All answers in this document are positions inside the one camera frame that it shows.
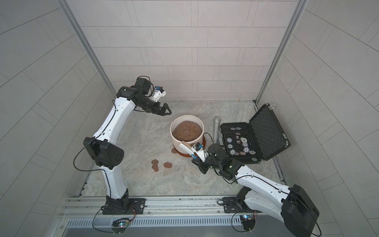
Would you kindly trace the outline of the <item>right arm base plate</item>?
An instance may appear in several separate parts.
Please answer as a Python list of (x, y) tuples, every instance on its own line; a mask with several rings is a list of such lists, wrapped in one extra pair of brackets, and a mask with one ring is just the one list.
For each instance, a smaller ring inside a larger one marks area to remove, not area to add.
[(245, 201), (237, 197), (223, 197), (218, 200), (218, 204), (224, 208), (224, 213), (252, 213)]

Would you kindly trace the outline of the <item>blue white scrub brush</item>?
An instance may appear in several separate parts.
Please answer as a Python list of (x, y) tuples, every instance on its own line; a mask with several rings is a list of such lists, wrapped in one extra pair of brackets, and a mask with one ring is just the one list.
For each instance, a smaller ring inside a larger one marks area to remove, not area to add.
[(187, 153), (188, 155), (190, 155), (192, 158), (196, 158), (196, 156), (195, 156), (195, 149), (189, 143), (187, 143), (185, 141), (182, 141), (179, 144), (179, 147), (182, 150), (184, 150), (185, 153)]

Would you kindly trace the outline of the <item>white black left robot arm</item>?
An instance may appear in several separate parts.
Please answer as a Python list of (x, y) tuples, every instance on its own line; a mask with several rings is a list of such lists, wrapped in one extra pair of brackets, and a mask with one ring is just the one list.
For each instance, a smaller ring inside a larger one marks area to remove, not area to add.
[(113, 102), (113, 108), (92, 137), (83, 141), (84, 148), (103, 173), (106, 187), (106, 203), (101, 208), (103, 215), (135, 214), (135, 207), (129, 202), (127, 186), (119, 168), (125, 152), (118, 147), (119, 133), (129, 115), (133, 112), (168, 116), (169, 106), (160, 104), (166, 95), (163, 87), (154, 86), (148, 76), (139, 76), (131, 87), (121, 87)]

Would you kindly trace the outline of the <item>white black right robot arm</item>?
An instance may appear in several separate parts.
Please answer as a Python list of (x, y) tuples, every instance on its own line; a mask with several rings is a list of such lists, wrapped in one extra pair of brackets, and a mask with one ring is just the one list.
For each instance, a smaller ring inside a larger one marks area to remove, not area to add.
[(269, 180), (250, 169), (242, 162), (230, 158), (218, 144), (209, 146), (205, 151), (199, 143), (180, 147), (192, 157), (201, 173), (213, 169), (228, 184), (242, 186), (236, 197), (223, 198), (226, 213), (233, 213), (242, 222), (245, 232), (254, 229), (258, 212), (265, 213), (282, 223), (296, 237), (320, 237), (317, 219), (319, 211), (305, 190), (299, 185), (292, 187)]

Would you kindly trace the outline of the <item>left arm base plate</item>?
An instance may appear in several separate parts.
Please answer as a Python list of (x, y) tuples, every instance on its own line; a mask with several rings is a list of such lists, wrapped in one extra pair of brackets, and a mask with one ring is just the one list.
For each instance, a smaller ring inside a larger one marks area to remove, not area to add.
[(102, 208), (103, 215), (143, 214), (145, 198), (113, 199), (107, 197), (106, 204)]

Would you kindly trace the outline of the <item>cream ceramic pot with soil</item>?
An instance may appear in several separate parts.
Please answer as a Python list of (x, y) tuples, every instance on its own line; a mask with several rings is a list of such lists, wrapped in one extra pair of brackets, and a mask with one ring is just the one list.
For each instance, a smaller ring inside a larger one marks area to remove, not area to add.
[(190, 157), (190, 155), (180, 148), (179, 145), (181, 142), (185, 141), (192, 146), (196, 143), (205, 146), (204, 132), (205, 128), (203, 122), (198, 117), (192, 115), (184, 115), (176, 118), (169, 129), (174, 150), (183, 157)]

